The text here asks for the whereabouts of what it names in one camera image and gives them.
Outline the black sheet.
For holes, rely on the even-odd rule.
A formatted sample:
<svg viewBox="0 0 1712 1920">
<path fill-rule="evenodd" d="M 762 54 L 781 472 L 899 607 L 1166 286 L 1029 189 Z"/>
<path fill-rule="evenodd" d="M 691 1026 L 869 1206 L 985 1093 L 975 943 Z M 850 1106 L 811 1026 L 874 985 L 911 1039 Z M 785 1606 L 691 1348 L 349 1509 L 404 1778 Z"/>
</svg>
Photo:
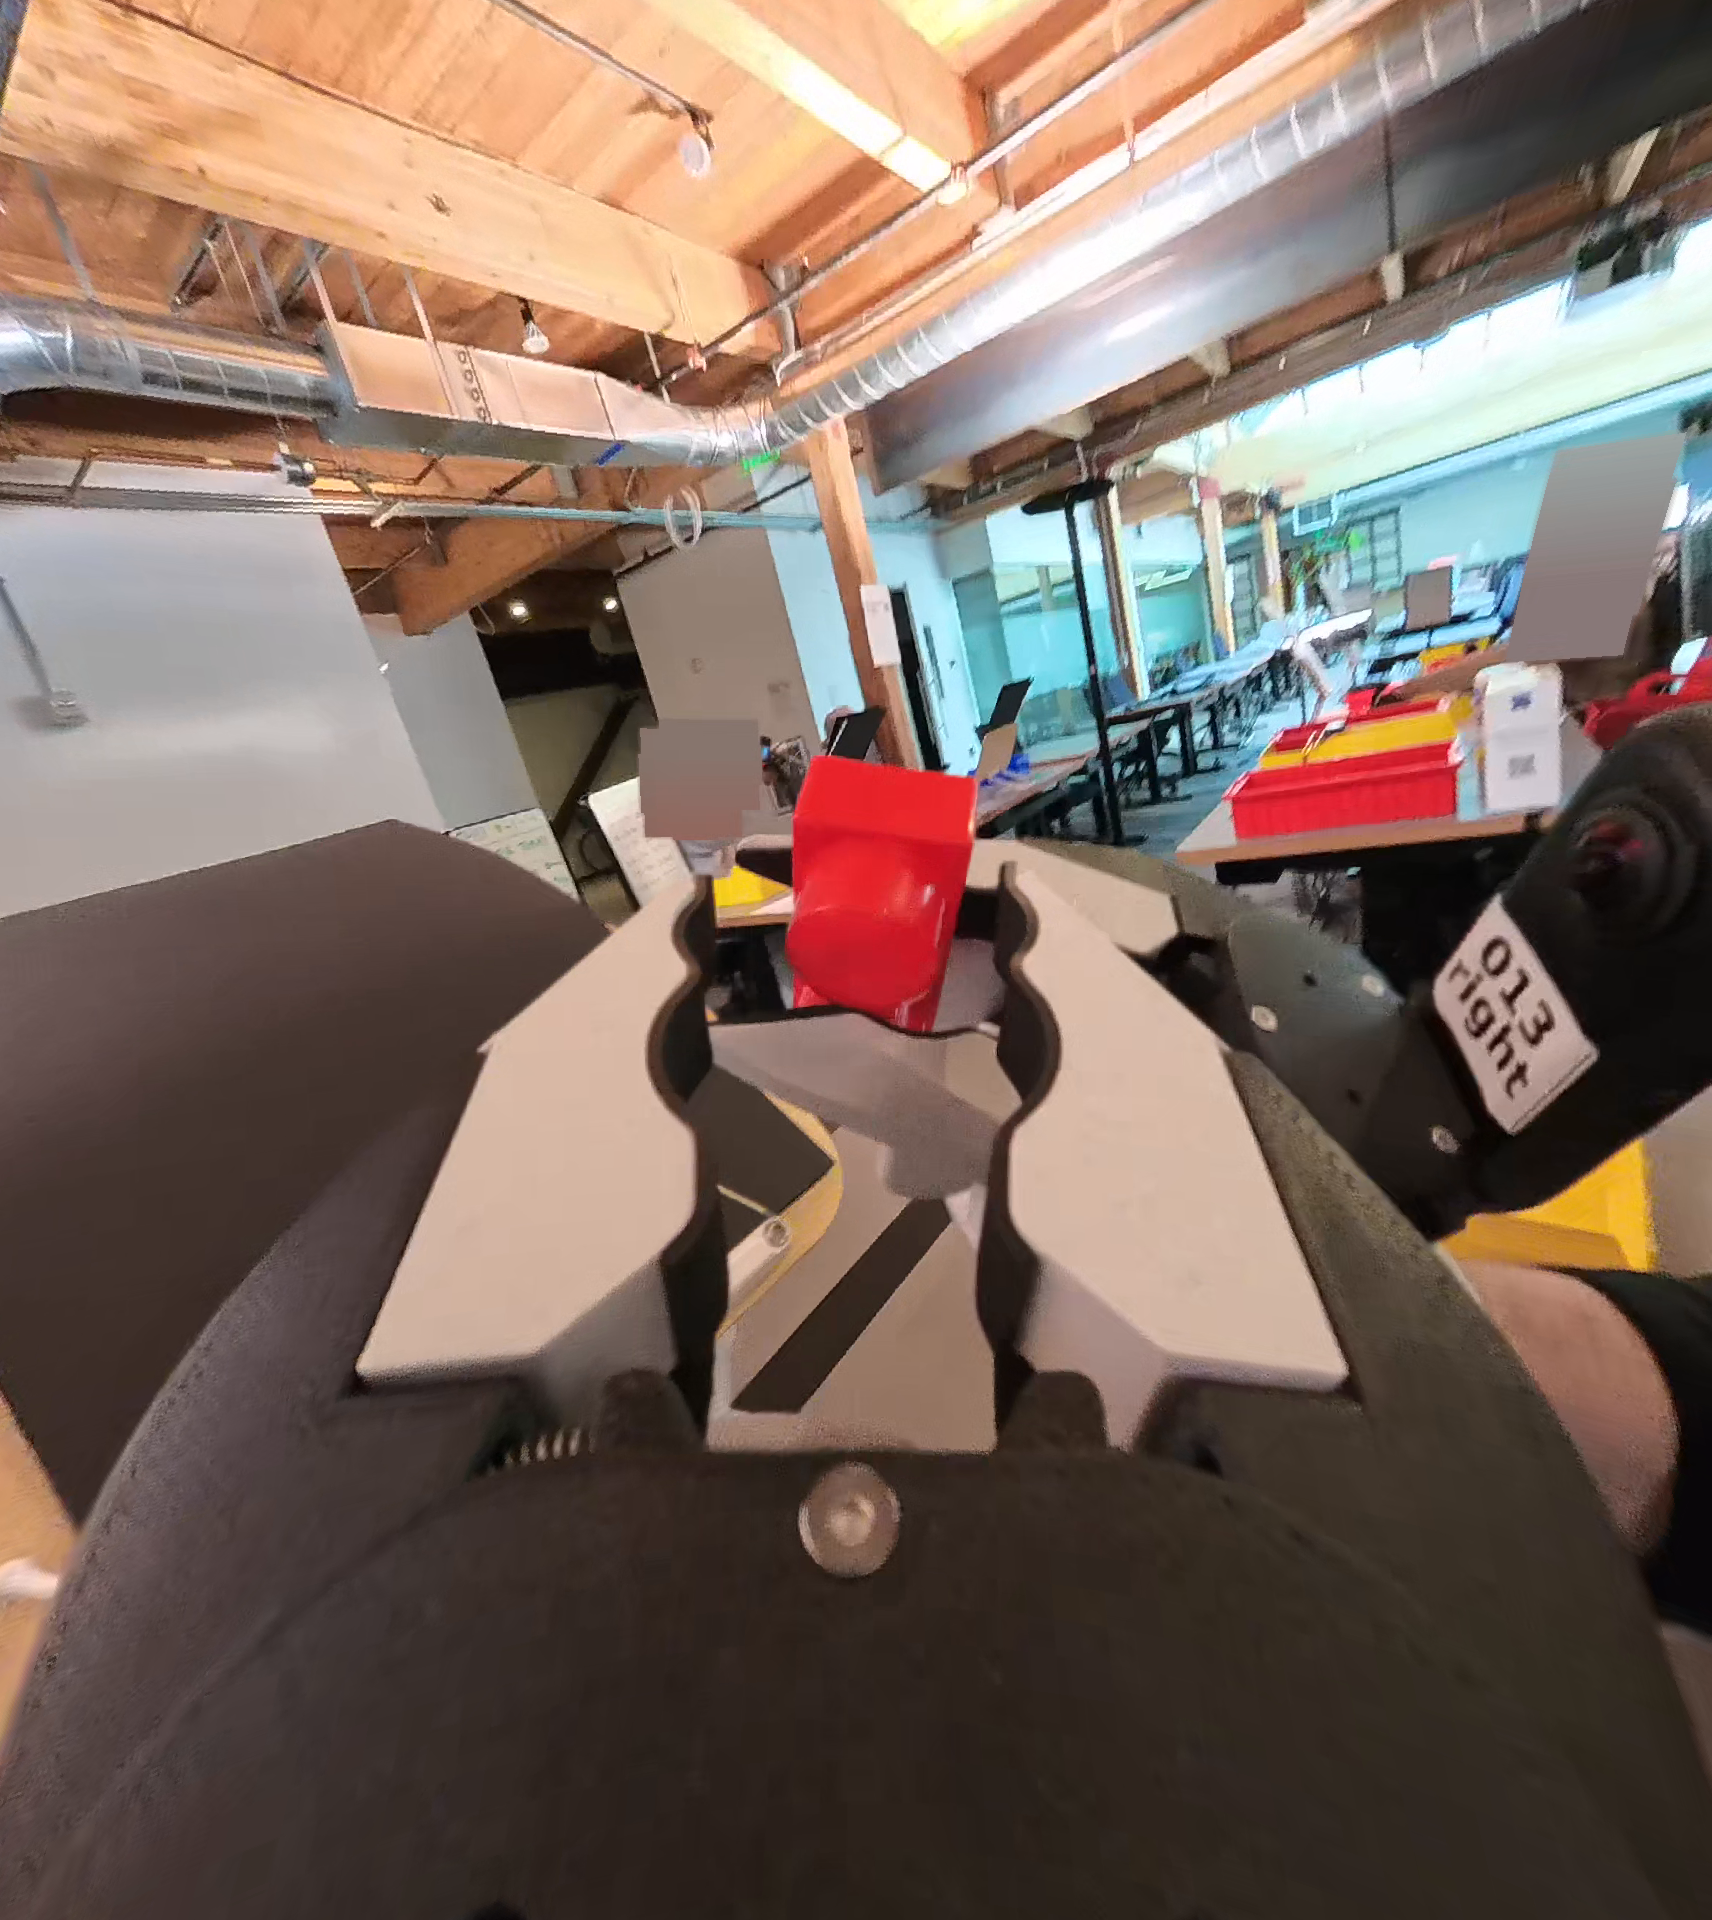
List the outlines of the black sheet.
<svg viewBox="0 0 1712 1920">
<path fill-rule="evenodd" d="M 0 920 L 0 1526 L 67 1539 L 199 1336 L 371 1139 L 601 940 L 425 828 Z"/>
</svg>

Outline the wooden office desk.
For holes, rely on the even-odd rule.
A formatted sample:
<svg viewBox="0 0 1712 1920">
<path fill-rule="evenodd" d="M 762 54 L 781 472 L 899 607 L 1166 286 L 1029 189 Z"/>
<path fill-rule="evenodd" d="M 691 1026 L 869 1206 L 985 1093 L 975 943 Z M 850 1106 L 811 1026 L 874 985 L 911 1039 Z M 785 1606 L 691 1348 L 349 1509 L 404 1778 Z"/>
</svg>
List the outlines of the wooden office desk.
<svg viewBox="0 0 1712 1920">
<path fill-rule="evenodd" d="M 1363 949 L 1399 980 L 1430 977 L 1559 820 L 1557 807 L 1241 836 L 1219 803 L 1172 852 L 1224 886 L 1285 872 L 1358 877 Z"/>
<path fill-rule="evenodd" d="M 819 755 L 787 812 L 762 809 L 746 820 L 734 850 L 734 868 L 789 881 L 791 898 L 754 913 L 723 913 L 715 903 L 719 942 L 785 932 L 797 917 L 798 877 L 829 857 L 852 852 L 858 860 L 858 903 L 883 895 L 896 873 L 931 870 L 964 888 L 991 888 L 1002 841 L 1019 820 L 1059 803 L 1084 776 L 1086 755 L 1069 755 L 975 782 L 973 837 L 962 863 L 962 791 L 968 780 L 936 772 Z"/>
</svg>

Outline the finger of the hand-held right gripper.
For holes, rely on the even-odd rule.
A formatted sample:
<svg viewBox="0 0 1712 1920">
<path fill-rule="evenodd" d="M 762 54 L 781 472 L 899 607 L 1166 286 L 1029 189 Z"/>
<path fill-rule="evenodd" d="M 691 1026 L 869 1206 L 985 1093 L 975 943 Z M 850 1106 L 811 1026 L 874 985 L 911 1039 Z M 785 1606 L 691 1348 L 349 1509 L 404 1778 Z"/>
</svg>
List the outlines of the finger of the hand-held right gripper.
<svg viewBox="0 0 1712 1920">
<path fill-rule="evenodd" d="M 1013 901 L 1025 976 L 1205 976 L 1235 923 L 1229 890 L 1127 847 L 1016 839 Z"/>
<path fill-rule="evenodd" d="M 883 1154 L 905 1197 L 989 1184 L 994 1139 L 1015 1116 L 997 1042 L 979 1030 L 913 1034 L 855 1011 L 715 1020 L 719 1068 Z"/>
</svg>

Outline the white card display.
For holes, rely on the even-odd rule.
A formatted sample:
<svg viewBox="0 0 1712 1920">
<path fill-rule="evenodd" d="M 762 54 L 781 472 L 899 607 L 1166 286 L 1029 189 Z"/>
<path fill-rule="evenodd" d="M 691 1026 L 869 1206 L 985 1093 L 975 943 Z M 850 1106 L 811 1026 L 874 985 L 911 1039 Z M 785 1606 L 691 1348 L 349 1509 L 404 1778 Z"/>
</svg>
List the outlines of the white card display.
<svg viewBox="0 0 1712 1920">
<path fill-rule="evenodd" d="M 1473 746 L 1485 815 L 1557 807 L 1564 797 L 1562 667 L 1520 661 L 1479 672 Z"/>
</svg>

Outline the red toy brick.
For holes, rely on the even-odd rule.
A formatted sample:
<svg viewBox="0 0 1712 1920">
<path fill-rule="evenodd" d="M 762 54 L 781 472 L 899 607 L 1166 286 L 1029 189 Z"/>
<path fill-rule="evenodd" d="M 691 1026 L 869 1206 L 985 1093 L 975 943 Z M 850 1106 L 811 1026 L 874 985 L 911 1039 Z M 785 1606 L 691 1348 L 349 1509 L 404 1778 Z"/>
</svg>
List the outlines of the red toy brick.
<svg viewBox="0 0 1712 1920">
<path fill-rule="evenodd" d="M 979 784 L 845 755 L 794 809 L 785 954 L 798 1007 L 936 1027 L 979 829 Z"/>
</svg>

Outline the long yellow bin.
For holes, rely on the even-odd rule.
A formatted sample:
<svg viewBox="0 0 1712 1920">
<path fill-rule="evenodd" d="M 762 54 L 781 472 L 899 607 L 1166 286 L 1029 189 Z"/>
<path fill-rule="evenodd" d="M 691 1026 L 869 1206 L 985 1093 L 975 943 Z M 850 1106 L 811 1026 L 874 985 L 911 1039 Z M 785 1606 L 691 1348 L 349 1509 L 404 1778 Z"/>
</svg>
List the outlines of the long yellow bin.
<svg viewBox="0 0 1712 1920">
<path fill-rule="evenodd" d="M 1451 749 L 1462 729 L 1464 707 L 1457 700 L 1403 701 L 1341 712 L 1285 728 L 1256 760 L 1258 772 L 1293 772 L 1333 766 L 1343 760 L 1396 755 L 1416 749 Z"/>
</svg>

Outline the red bag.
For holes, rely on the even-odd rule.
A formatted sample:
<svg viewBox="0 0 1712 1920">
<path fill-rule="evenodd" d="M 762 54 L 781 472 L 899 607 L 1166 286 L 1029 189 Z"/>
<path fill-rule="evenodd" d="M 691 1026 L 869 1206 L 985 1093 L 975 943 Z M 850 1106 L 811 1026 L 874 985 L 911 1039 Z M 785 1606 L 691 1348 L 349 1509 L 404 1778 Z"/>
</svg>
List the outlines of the red bag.
<svg viewBox="0 0 1712 1920">
<path fill-rule="evenodd" d="M 1697 705 L 1712 705 L 1712 637 L 1684 672 L 1655 672 L 1621 694 L 1587 703 L 1582 731 L 1600 752 L 1608 752 L 1634 728 Z"/>
</svg>

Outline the silver ventilation ducts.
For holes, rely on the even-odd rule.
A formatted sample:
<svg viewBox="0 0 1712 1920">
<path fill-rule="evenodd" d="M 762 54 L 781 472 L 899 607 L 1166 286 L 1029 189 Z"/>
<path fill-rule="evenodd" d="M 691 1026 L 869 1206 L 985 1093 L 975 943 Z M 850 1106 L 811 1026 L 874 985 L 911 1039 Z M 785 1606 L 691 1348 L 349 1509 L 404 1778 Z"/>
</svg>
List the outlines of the silver ventilation ducts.
<svg viewBox="0 0 1712 1920">
<path fill-rule="evenodd" d="M 566 468 L 1105 275 L 1183 163 L 1415 4 L 0 4 L 5 396 L 196 387 Z"/>
</svg>

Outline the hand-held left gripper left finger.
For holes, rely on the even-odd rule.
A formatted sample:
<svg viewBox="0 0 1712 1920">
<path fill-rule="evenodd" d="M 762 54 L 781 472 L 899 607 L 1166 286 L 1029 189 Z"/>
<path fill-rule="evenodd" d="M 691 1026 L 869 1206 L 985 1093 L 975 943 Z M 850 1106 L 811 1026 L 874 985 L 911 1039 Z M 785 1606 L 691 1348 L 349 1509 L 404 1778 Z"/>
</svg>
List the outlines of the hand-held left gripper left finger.
<svg viewBox="0 0 1712 1920">
<path fill-rule="evenodd" d="M 515 1381 L 542 1418 L 588 1420 L 611 1380 L 645 1372 L 708 1418 L 728 1246 L 691 1107 L 715 1064 L 715 958 L 712 883 L 694 877 L 485 1043 L 361 1385 Z"/>
</svg>

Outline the handwritten whiteboard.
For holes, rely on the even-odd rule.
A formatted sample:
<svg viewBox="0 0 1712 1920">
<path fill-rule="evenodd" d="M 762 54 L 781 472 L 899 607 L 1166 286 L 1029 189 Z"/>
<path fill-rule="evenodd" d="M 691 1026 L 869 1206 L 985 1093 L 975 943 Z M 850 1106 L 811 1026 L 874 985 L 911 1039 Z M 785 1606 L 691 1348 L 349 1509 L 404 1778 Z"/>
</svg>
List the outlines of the handwritten whiteboard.
<svg viewBox="0 0 1712 1920">
<path fill-rule="evenodd" d="M 476 823 L 453 828 L 446 837 L 493 852 L 520 872 L 542 879 L 557 894 L 583 901 L 580 879 L 565 854 L 557 828 L 542 805 L 501 813 Z"/>
<path fill-rule="evenodd" d="M 587 807 L 637 907 L 691 888 L 694 870 L 683 847 L 675 837 L 648 829 L 641 778 L 591 791 Z"/>
</svg>

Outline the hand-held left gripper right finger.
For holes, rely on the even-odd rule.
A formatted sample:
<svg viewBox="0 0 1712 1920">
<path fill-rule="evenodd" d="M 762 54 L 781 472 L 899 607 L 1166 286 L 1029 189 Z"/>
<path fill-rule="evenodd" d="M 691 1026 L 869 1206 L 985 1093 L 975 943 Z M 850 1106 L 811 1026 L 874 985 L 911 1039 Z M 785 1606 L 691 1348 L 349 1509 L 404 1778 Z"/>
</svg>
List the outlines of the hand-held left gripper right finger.
<svg viewBox="0 0 1712 1920">
<path fill-rule="evenodd" d="M 1061 890 L 997 886 L 997 1058 L 977 1308 L 998 1359 L 1086 1381 L 1137 1443 L 1193 1381 L 1343 1392 L 1348 1358 L 1229 1050 Z"/>
</svg>

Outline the long red bin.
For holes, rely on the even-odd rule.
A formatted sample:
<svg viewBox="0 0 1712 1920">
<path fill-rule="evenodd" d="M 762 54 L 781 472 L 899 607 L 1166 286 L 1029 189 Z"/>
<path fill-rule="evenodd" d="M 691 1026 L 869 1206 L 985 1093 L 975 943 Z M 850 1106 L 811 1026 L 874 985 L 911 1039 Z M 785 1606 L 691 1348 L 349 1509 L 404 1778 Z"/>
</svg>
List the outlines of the long red bin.
<svg viewBox="0 0 1712 1920">
<path fill-rule="evenodd" d="M 1260 766 L 1229 787 L 1241 841 L 1454 815 L 1462 748 L 1451 740 Z"/>
</svg>

